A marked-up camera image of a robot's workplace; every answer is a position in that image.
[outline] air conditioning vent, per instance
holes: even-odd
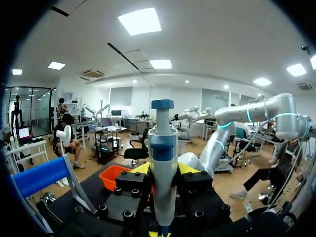
[[[90,81],[88,78],[79,77],[81,80]]]
[[[82,76],[84,76],[85,78],[98,79],[98,78],[104,77],[105,74],[102,71],[99,71],[96,69],[90,69],[90,70],[84,71],[82,73]]]
[[[313,89],[313,87],[312,87],[310,84],[306,83],[306,82],[304,82],[304,83],[299,83],[299,84],[297,84],[297,86],[298,86],[298,88],[300,88],[301,90],[312,90],[312,89]]]

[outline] white sneaker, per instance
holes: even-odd
[[[73,163],[73,168],[84,169],[84,165],[80,163]]]
[[[232,198],[237,198],[237,199],[241,199],[241,200],[245,200],[247,197],[247,191],[240,191],[237,193],[232,193],[230,195]]]

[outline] blue cap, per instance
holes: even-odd
[[[152,109],[154,110],[173,109],[173,100],[153,100]]]

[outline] ceiling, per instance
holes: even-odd
[[[23,74],[10,80],[72,77],[75,81],[91,68],[103,71],[113,83],[138,77],[140,72],[107,45],[111,43],[122,53],[140,50],[126,54],[132,62],[171,60],[172,69],[143,70],[141,78],[147,81],[168,74],[164,82],[168,83],[173,76],[188,75],[204,78],[207,86],[214,84],[207,79],[216,79],[215,83],[243,83],[272,94],[314,93],[296,86],[301,82],[316,86],[316,72],[300,49],[306,42],[267,0],[62,0],[55,6],[69,16],[47,12],[20,48],[14,68],[22,68]],[[130,36],[117,17],[149,7],[156,9],[162,31]],[[48,69],[51,61],[66,66],[60,71]],[[307,74],[289,74],[286,68],[296,63]],[[137,66],[148,67],[148,62],[142,64]],[[260,77],[272,84],[252,83]]]

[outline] black pants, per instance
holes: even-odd
[[[281,190],[286,176],[279,172],[277,168],[271,169],[258,169],[257,172],[243,184],[247,191],[249,191],[259,180],[270,180],[271,183],[276,187],[272,200],[277,196],[278,192]]]

